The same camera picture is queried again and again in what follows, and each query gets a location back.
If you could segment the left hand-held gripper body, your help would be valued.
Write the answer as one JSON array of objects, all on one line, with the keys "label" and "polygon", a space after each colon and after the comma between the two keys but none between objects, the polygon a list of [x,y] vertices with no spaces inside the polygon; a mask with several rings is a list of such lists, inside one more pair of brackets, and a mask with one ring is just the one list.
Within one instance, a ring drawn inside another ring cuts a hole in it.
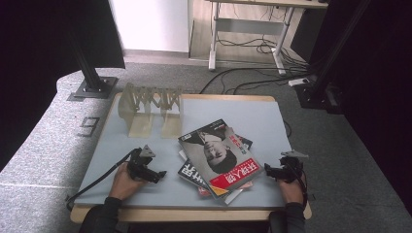
[{"label": "left hand-held gripper body", "polygon": [[145,180],[147,182],[152,182],[153,178],[158,178],[157,172],[148,168],[148,164],[154,157],[155,154],[148,145],[145,145],[142,149],[132,150],[127,165],[130,178],[134,181]]}]

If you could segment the dark curtain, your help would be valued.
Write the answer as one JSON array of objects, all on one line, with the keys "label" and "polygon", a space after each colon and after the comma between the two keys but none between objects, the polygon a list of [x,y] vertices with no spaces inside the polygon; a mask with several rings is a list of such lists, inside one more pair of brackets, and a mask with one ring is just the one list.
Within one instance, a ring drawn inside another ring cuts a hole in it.
[{"label": "dark curtain", "polygon": [[81,66],[124,66],[109,0],[0,0],[0,171]]},{"label": "dark curtain", "polygon": [[[306,9],[292,49],[312,65],[326,51],[326,9]],[[412,215],[412,0],[370,0],[332,72],[340,108]]]}]

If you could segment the person's right hand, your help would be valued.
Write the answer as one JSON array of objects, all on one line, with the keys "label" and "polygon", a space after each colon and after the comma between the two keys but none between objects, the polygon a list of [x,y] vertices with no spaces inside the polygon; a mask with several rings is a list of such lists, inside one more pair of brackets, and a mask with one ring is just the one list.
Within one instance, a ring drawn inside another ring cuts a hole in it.
[{"label": "person's right hand", "polygon": [[304,197],[301,185],[298,180],[293,181],[292,183],[287,183],[283,180],[278,180],[277,184],[280,187],[283,200],[286,204],[288,203],[304,203]]}]

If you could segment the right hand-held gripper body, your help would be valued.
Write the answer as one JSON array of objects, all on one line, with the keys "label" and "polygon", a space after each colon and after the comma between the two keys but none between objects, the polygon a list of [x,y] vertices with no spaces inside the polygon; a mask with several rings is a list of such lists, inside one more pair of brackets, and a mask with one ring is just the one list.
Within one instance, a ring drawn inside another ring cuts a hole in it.
[{"label": "right hand-held gripper body", "polygon": [[277,172],[276,178],[291,183],[302,176],[303,162],[300,158],[308,158],[307,154],[303,154],[297,150],[284,151],[280,158],[282,168]]}]

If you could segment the white magazine green title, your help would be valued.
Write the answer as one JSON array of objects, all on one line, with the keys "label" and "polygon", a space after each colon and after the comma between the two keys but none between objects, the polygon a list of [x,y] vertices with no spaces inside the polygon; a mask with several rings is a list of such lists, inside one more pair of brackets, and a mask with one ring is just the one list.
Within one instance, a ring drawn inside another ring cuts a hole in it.
[{"label": "white magazine green title", "polygon": [[[209,189],[210,189],[210,191],[213,193],[213,194],[217,194],[215,191],[213,191],[212,190],[212,188],[209,186]],[[230,196],[226,196],[226,197],[224,197],[224,198],[220,198],[220,197],[218,197],[218,198],[216,198],[216,197],[214,197],[215,199],[221,199],[226,205],[229,205],[240,193],[238,193],[238,194],[236,194],[236,195],[230,195]]]}]

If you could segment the grey portrait magazine red title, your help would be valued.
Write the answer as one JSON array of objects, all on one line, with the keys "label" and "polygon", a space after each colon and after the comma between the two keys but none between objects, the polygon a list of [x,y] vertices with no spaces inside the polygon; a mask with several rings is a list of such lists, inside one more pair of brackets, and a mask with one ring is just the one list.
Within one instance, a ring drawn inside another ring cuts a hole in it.
[{"label": "grey portrait magazine red title", "polygon": [[206,188],[216,198],[253,180],[263,170],[222,119],[181,136],[179,143]]}]

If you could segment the person's left hand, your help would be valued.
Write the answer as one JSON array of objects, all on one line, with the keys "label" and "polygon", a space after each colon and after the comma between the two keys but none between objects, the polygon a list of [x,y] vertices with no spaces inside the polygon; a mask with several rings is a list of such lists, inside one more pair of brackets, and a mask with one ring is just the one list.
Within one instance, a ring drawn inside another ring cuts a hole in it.
[{"label": "person's left hand", "polygon": [[109,197],[125,200],[147,183],[146,181],[134,181],[131,179],[127,165],[127,162],[123,162],[119,166],[109,192]]}]

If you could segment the white desk frame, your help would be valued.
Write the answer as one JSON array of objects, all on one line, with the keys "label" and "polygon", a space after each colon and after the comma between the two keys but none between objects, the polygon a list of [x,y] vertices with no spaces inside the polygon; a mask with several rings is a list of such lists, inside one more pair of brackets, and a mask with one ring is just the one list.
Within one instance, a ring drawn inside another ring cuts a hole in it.
[{"label": "white desk frame", "polygon": [[[285,69],[281,49],[289,30],[295,8],[301,9],[326,9],[326,0],[208,0],[213,4],[212,39],[209,53],[209,69],[216,69],[217,41],[219,32],[247,33],[278,36],[277,45],[271,50],[276,69],[281,76],[285,76]],[[261,21],[250,19],[236,19],[220,17],[221,3],[243,4],[252,6],[285,7],[286,17],[282,22]]]}]

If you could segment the black metal stand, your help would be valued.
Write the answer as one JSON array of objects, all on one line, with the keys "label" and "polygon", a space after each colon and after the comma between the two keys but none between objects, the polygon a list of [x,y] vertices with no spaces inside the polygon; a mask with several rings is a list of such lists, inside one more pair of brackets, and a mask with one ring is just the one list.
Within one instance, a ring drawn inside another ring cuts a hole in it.
[{"label": "black metal stand", "polygon": [[72,31],[67,33],[68,41],[77,63],[84,75],[84,80],[78,89],[70,95],[71,100],[86,98],[107,99],[118,82],[115,77],[100,77],[95,68],[90,66]]},{"label": "black metal stand", "polygon": [[326,11],[326,22],[321,28],[326,33],[330,28],[339,33],[322,45],[325,54],[312,65],[309,78],[312,83],[297,85],[294,90],[300,106],[304,109],[326,110],[330,114],[341,114],[342,92],[333,83],[332,72],[337,69],[338,60],[343,57],[343,48],[348,43],[353,31],[361,20],[370,0],[330,0]]}]

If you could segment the wooden table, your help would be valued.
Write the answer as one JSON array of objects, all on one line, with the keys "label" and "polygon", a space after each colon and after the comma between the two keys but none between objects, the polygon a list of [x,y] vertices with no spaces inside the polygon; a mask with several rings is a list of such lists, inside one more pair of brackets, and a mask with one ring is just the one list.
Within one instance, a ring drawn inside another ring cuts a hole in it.
[{"label": "wooden table", "polygon": [[[253,95],[211,95],[211,94],[184,94],[185,99],[224,100],[238,99],[240,101],[275,101],[271,96]],[[116,95],[110,111],[118,107],[120,96]],[[127,206],[123,204],[120,210],[120,220],[126,222],[150,222],[150,221],[207,221],[207,220],[266,220],[269,213],[279,210],[281,207],[266,209],[165,209]]]}]

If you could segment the person's right leg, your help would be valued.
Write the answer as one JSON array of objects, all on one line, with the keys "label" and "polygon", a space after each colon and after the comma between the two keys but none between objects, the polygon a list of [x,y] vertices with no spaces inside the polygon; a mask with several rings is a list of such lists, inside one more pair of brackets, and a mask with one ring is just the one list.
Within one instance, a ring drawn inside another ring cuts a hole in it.
[{"label": "person's right leg", "polygon": [[268,217],[268,233],[287,233],[286,214],[281,211],[271,212]]}]

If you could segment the clear acrylic magazine rack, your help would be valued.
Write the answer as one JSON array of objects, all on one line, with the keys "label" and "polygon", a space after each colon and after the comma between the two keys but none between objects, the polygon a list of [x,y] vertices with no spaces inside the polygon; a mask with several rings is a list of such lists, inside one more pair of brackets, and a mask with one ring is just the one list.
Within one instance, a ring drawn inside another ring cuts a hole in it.
[{"label": "clear acrylic magazine rack", "polygon": [[162,117],[160,137],[177,139],[182,134],[182,88],[136,86],[127,83],[118,103],[118,114],[133,138],[149,138],[155,116]]}]

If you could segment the black tape floor marking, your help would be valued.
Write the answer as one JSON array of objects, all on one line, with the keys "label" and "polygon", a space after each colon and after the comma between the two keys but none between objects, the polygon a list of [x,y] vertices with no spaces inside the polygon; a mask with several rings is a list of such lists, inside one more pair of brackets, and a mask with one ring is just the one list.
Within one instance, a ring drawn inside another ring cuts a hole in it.
[{"label": "black tape floor marking", "polygon": [[99,120],[100,120],[99,117],[86,116],[80,125],[80,129],[77,135],[79,137],[86,137],[86,138],[91,137],[95,129],[97,128]]}]

